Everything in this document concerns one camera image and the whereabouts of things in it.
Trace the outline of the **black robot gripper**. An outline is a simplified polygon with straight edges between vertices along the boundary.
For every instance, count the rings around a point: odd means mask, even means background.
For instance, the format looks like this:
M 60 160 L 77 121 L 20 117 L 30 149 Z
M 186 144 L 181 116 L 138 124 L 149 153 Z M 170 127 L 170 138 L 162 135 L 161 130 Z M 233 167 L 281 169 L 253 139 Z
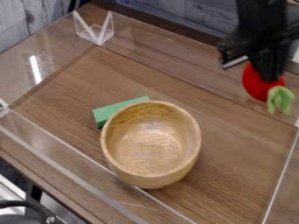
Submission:
M 277 81 L 299 39 L 299 3 L 236 0 L 236 6 L 237 25 L 217 47 L 221 67 L 233 67 L 247 57 L 261 80 Z

